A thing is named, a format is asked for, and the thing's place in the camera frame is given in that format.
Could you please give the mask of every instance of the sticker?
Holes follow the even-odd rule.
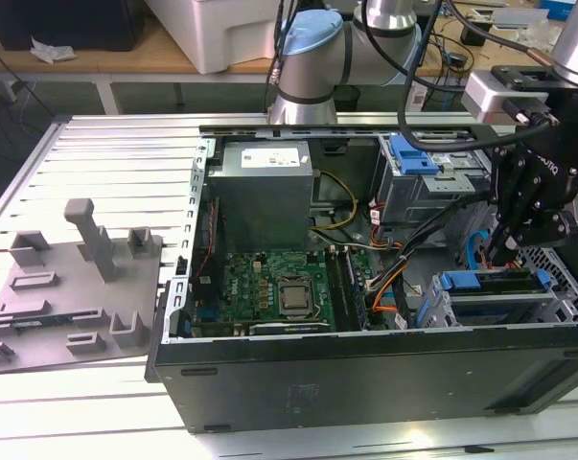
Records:
[[[296,168],[299,165],[299,150],[296,148],[242,151],[242,168]]]
[[[400,314],[395,314],[395,324],[397,325],[398,328],[400,328],[402,331],[407,329],[407,323],[405,322],[405,320],[402,318],[402,316]]]

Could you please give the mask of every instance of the cable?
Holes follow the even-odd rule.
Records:
[[[404,278],[404,284],[405,284],[406,286],[408,286],[408,287],[410,288],[410,290],[411,290],[412,292],[414,292],[416,295],[419,295],[419,296],[423,295],[423,292],[419,292],[419,291],[416,289],[416,287],[414,287],[413,285],[411,285],[411,284],[407,281],[406,278]]]
[[[444,225],[448,223],[448,220],[454,215],[456,211],[460,208],[468,206],[470,204],[477,203],[479,201],[483,201],[487,199],[488,192],[480,192],[474,195],[467,195],[461,198],[456,199],[452,203],[448,204],[445,208],[438,211],[435,215],[428,218],[425,222],[423,222],[412,234],[410,237],[404,242],[403,246],[400,248],[399,252],[397,253],[395,263],[385,272],[376,276],[370,283],[370,289],[377,290],[377,285],[383,283],[387,277],[391,276],[399,267],[399,264],[402,261],[406,261],[410,257],[410,255],[414,252],[416,247],[420,244],[425,242],[429,236],[433,233],[438,231]]]
[[[7,64],[6,61],[3,60],[3,58],[0,56],[0,62],[3,65],[3,67],[5,67],[5,69],[10,72],[13,77],[15,79],[17,79],[18,81],[20,81],[21,83],[24,84],[24,87],[27,88],[27,91],[29,91],[31,93],[31,95],[37,100],[37,102],[39,103],[39,105],[41,105],[53,118],[55,117],[55,112],[53,112],[48,105],[46,105],[37,95],[36,93],[29,87],[27,86],[27,84],[16,75],[16,73],[10,68],[10,66]]]
[[[331,223],[337,223],[337,221],[335,220],[335,214],[331,214],[329,216],[329,220],[331,221]],[[340,227],[336,229],[339,233],[341,233],[344,238],[346,238],[347,242],[355,242],[355,240],[353,240],[353,237],[351,237],[350,233],[348,233],[346,230],[344,230],[344,228]]]
[[[468,21],[468,19],[463,16],[459,10],[457,9],[457,7],[454,5],[454,2],[452,0],[446,0],[446,4],[449,7],[449,10],[451,10],[452,15],[454,15],[454,17],[457,18],[457,20],[463,24],[465,27],[467,27],[468,29],[470,29],[472,32],[474,32],[477,35],[483,36],[485,37],[487,40],[491,40],[494,41],[495,43],[498,43],[501,46],[506,46],[508,48],[512,48],[513,50],[517,50],[520,51],[522,53],[527,53],[529,51],[529,47],[522,45],[520,43],[517,43],[516,41],[511,41],[511,40],[507,40],[505,38],[502,38],[501,36],[497,36],[497,35],[493,35],[493,34],[489,34],[488,32],[483,31],[482,29],[480,29],[479,27],[475,26],[474,24],[472,24],[470,21]]]
[[[330,237],[329,235],[325,235],[320,230],[310,229],[310,231],[315,233],[316,235],[318,235],[321,240],[324,240],[325,242],[328,242],[329,244],[337,244],[338,246],[360,247],[361,249],[367,249],[369,251],[385,251],[386,250],[385,247],[368,246],[367,244],[361,244],[360,242],[339,241],[339,240],[336,240],[336,239]]]
[[[378,295],[376,296],[376,299],[374,300],[374,304],[372,307],[373,311],[377,310],[377,308],[379,307],[378,303],[382,299],[382,295],[384,294],[384,292],[388,289],[388,287],[391,285],[391,283],[393,283],[393,280],[395,280],[395,278],[397,278],[400,275],[400,273],[402,273],[405,270],[406,267],[407,267],[407,261],[404,262],[398,268],[398,270],[388,279],[388,281],[384,284],[384,286],[382,286],[381,290],[378,291]]]
[[[267,69],[266,74],[266,89],[263,94],[263,112],[267,111],[267,92],[269,89],[269,81],[271,80],[271,74],[273,69],[278,62],[278,67],[282,68],[282,63],[284,62],[284,51],[285,51],[285,43],[287,40],[287,35],[289,34],[290,28],[292,27],[292,23],[297,17],[297,13],[299,12],[299,2],[297,0],[290,0],[289,4],[289,14],[287,16],[287,23],[285,24],[285,28],[281,29],[282,24],[282,16],[284,13],[284,0],[281,0],[278,4],[278,13],[276,14],[276,24],[274,25],[274,54],[271,63],[269,64],[269,68]]]
[[[542,134],[543,132],[547,131],[550,127],[550,122],[547,120],[542,119],[542,122],[538,126],[529,127],[522,131],[516,132],[514,134],[510,134],[507,136],[500,136],[494,139],[482,139],[476,141],[466,141],[466,142],[455,142],[455,143],[431,143],[431,142],[423,142],[418,139],[410,126],[407,124],[407,119],[405,116],[405,108],[407,106],[407,100],[410,93],[410,88],[412,87],[412,82],[414,81],[414,77],[416,74],[416,67],[418,66],[419,60],[421,55],[425,51],[428,46],[428,39],[429,35],[431,34],[431,30],[433,29],[433,24],[435,23],[435,18],[440,11],[440,7],[442,6],[443,0],[436,0],[435,6],[433,8],[433,12],[431,13],[431,17],[425,27],[425,31],[423,32],[423,39],[419,44],[416,55],[410,64],[410,68],[408,70],[408,74],[405,78],[405,83],[403,87],[403,94],[399,106],[399,110],[397,112],[398,118],[398,125],[400,128],[400,132],[406,139],[406,141],[415,149],[418,150],[425,150],[434,153],[451,153],[456,151],[465,151],[465,150],[481,150],[487,149],[492,147],[499,147],[509,144],[516,144],[517,142],[523,141],[530,137]]]
[[[350,199],[353,203],[353,209],[350,212],[350,215],[348,216],[348,218],[346,218],[345,220],[343,220],[342,222],[338,222],[338,223],[332,223],[330,225],[315,225],[310,227],[312,230],[334,230],[336,228],[341,228],[343,226],[348,225],[350,222],[353,221],[353,219],[355,218],[355,216],[357,215],[357,206],[358,206],[358,200],[357,197],[355,196],[355,194],[353,194],[353,192],[348,188],[348,186],[341,181],[341,179],[339,179],[339,177],[337,177],[336,175],[328,172],[328,171],[321,171],[320,172],[321,175],[326,175],[327,177],[330,177],[336,184],[338,184],[342,189],[344,189],[346,191],[346,193],[350,196]]]
[[[33,139],[38,140],[37,137],[33,136],[31,133],[29,133],[27,130],[25,130],[24,127],[29,127],[29,128],[31,128],[31,129],[34,129],[35,131],[37,131],[37,132],[40,133],[41,135],[44,134],[44,131],[43,131],[42,129],[38,128],[37,126],[31,125],[30,123],[27,123],[27,122],[25,122],[25,121],[22,120],[22,119],[21,119],[20,121],[16,121],[16,120],[13,118],[12,113],[10,112],[10,108],[8,107],[8,104],[6,104],[5,110],[6,110],[7,114],[8,114],[8,118],[10,119],[10,121],[11,121],[12,123],[14,123],[15,125],[19,125],[19,126],[20,126],[20,129],[22,129],[22,131],[23,131],[25,134],[29,135],[29,136],[32,137]]]
[[[361,2],[361,23],[363,24],[363,30],[365,31],[365,34],[367,35],[367,39],[369,40],[371,45],[374,47],[376,52],[381,56],[381,58],[383,58],[386,62],[391,64],[395,68],[395,70],[397,70],[399,73],[407,76],[408,71],[406,69],[404,69],[404,67],[399,62],[397,62],[395,59],[393,59],[393,57],[388,55],[386,53],[386,51],[378,43],[376,38],[374,37],[374,34],[372,33],[372,30],[369,27],[369,24],[367,23],[367,3],[368,3],[368,0],[362,0],[362,2]],[[421,42],[427,43],[428,42],[428,36],[423,35],[423,37],[421,38]],[[420,55],[418,57],[415,56],[414,59],[412,60],[412,62],[416,62],[418,64],[420,62]],[[451,93],[462,93],[463,89],[464,89],[464,88],[456,88],[456,87],[452,87],[452,86],[451,87],[438,86],[434,83],[430,83],[427,80],[423,80],[417,76],[413,76],[413,79],[417,83],[420,83],[423,86],[426,86],[427,88],[435,89],[438,91],[448,91]]]

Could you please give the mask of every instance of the workbench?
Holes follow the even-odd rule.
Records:
[[[394,126],[395,114],[339,114],[345,125]],[[420,126],[460,126],[464,113],[416,113]],[[0,199],[0,287],[18,230],[75,241],[62,217],[69,198],[90,197],[110,238],[149,226],[164,239],[159,286],[175,272],[199,127],[260,125],[263,115],[74,117],[53,123]],[[578,388],[538,415],[252,431],[193,436],[161,383],[144,382],[146,357],[0,375],[0,458],[257,459],[365,455],[578,460]],[[393,388],[363,391],[400,398]]]
[[[511,5],[521,5],[520,0],[511,0]],[[468,13],[472,5],[458,5],[459,10]],[[440,17],[435,30],[450,38],[459,40],[463,26],[452,17]],[[514,32],[492,33],[512,38]],[[490,69],[494,65],[535,65],[528,56],[508,48],[502,48],[490,41],[483,47],[471,47],[475,63],[473,69]],[[448,43],[448,51],[461,53],[461,48]],[[105,113],[117,115],[122,112],[120,102],[112,89],[113,83],[123,82],[165,82],[174,83],[179,103],[184,102],[180,83],[263,83],[270,64],[269,59],[255,59],[230,66],[226,71],[201,75],[192,62],[182,53],[163,26],[151,18],[147,22],[138,45],[130,52],[106,52],[76,50],[73,60],[48,64],[28,51],[6,52],[0,44],[0,56],[10,68],[24,81],[85,81],[94,84],[104,106]],[[429,46],[423,65],[417,74],[434,80],[438,75],[441,58],[437,48]],[[9,86],[14,77],[0,62],[0,82],[4,96],[14,101],[15,96]]]

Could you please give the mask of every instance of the robotic arm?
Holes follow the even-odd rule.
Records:
[[[497,227],[487,253],[495,265],[523,246],[578,241],[578,2],[552,57],[549,67],[475,72],[466,86],[464,105],[485,123],[554,121],[537,136],[492,150]]]
[[[367,24],[388,55],[401,64],[412,59],[420,41],[412,0],[370,0]],[[301,11],[274,69],[278,96],[269,122],[334,124],[337,85],[384,85],[396,75],[397,70],[372,47],[363,28],[361,6],[351,22],[343,22],[335,11]]]
[[[436,11],[440,6],[441,0],[437,0]],[[449,6],[459,18],[452,2]],[[362,12],[367,14],[365,22],[380,49],[375,49],[367,36]],[[429,21],[424,40],[434,20]],[[363,0],[355,10],[355,19],[347,23],[333,11],[299,13],[289,31],[288,46],[274,69],[279,91],[270,122],[335,123],[336,85],[385,84],[397,76],[396,66],[382,58],[384,53],[400,63],[412,61],[406,79],[409,86],[415,78],[413,57],[427,46],[419,45],[415,22],[410,0]],[[513,144],[502,147],[504,138],[489,144],[499,147],[491,150],[491,200],[497,205],[497,221],[487,254],[495,265],[504,265],[523,246],[578,241],[578,1],[552,59],[508,40],[488,38],[523,48],[543,65],[474,71],[462,99],[480,122],[519,124],[517,134],[505,138],[506,144]],[[404,107],[398,118],[402,134],[413,147],[434,149],[410,137]],[[475,146],[477,142],[469,144],[454,144],[450,151],[482,148]]]

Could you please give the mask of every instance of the black computer case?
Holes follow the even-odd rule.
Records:
[[[578,280],[578,245],[559,255]],[[167,284],[157,334],[184,289]],[[578,322],[178,342],[152,340],[148,376],[192,433],[533,414],[578,386]]]
[[[144,30],[143,0],[0,0],[0,41],[29,50],[31,37],[74,49],[130,51]]]

